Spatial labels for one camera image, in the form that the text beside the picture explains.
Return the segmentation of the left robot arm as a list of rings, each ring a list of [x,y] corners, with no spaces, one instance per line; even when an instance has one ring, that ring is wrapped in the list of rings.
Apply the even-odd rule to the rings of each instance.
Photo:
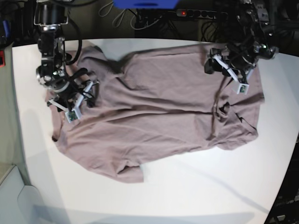
[[[265,26],[258,14],[258,5],[251,0],[240,0],[235,5],[235,17],[242,28],[243,40],[228,42],[222,49],[211,48],[204,65],[206,74],[221,72],[240,85],[248,86],[248,79],[259,59],[272,59],[278,48],[270,44]]]

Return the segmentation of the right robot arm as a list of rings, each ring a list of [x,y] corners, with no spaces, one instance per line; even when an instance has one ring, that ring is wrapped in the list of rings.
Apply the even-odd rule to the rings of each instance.
[[[88,106],[94,106],[95,82],[88,79],[82,81],[82,76],[88,74],[81,68],[69,75],[66,67],[73,65],[81,54],[82,37],[77,24],[70,18],[70,9],[83,7],[94,2],[75,4],[73,0],[38,0],[34,16],[34,24],[40,28],[38,49],[41,53],[41,65],[36,69],[39,83],[50,90],[53,97],[47,105],[53,105],[59,112],[64,112],[69,121],[80,119],[81,104],[86,101]],[[65,50],[65,37],[62,26],[71,24],[78,35],[78,49],[75,56]]]

